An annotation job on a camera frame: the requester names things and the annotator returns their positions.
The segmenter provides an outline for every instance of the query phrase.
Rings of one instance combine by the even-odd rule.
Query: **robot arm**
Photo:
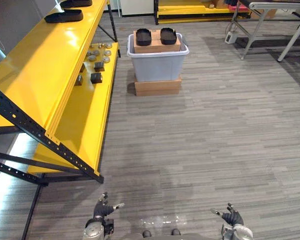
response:
[[[252,231],[244,226],[244,221],[240,213],[231,203],[228,203],[227,209],[230,213],[225,213],[211,208],[211,212],[224,219],[230,226],[222,226],[221,234],[223,240],[253,240]]]
[[[122,208],[125,204],[120,203],[114,206],[108,206],[108,194],[103,193],[99,197],[93,211],[93,218],[85,224],[83,240],[106,240],[114,232],[114,220],[105,219],[105,216],[111,214],[114,210]]]

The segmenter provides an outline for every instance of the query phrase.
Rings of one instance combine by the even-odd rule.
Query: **cardboard box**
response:
[[[163,45],[160,40],[160,30],[151,30],[151,44],[148,46],[137,45],[137,31],[133,31],[133,47],[135,54],[150,54],[180,51],[180,40],[176,39],[173,45]]]
[[[263,9],[258,9],[258,12],[263,13],[264,10]],[[273,19],[276,15],[277,9],[271,9],[270,11],[268,11],[268,13],[265,15],[266,19]],[[259,19],[259,16],[257,14],[255,14],[253,11],[251,12],[251,18],[252,19]]]
[[[214,4],[216,9],[227,9],[228,4],[224,3],[225,0],[212,0],[211,2]]]
[[[178,94],[181,88],[181,77],[169,81],[137,81],[134,79],[137,96],[154,96]]]

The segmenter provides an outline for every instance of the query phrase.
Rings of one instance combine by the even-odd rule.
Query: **white cabinet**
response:
[[[120,0],[122,15],[153,14],[154,0]]]

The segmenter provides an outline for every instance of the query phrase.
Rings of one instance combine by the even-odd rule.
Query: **perforated metal bracket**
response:
[[[14,104],[7,96],[0,91],[0,115],[10,121],[16,127],[27,133],[33,139],[46,146],[48,149],[58,154],[60,157],[76,166],[84,174],[90,176],[99,183],[104,182],[104,177],[96,175],[94,169],[85,163],[80,157],[60,143],[57,145],[45,136],[46,130],[28,116],[21,108]]]
[[[7,166],[3,163],[0,163],[0,172],[8,174],[13,177],[16,177],[18,179],[22,179],[29,183],[37,184],[37,185],[40,185],[43,187],[48,186],[48,183],[41,182],[41,178],[34,176],[32,174],[29,174],[29,173],[25,173],[23,171],[13,168],[13,167]]]

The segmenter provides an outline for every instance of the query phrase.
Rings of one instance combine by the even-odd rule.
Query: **plastic storage bin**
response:
[[[189,53],[182,41],[182,35],[176,34],[181,42],[180,51],[155,53],[135,53],[134,35],[128,37],[126,54],[132,59],[135,77],[138,82],[176,80],[182,69],[182,63]]]

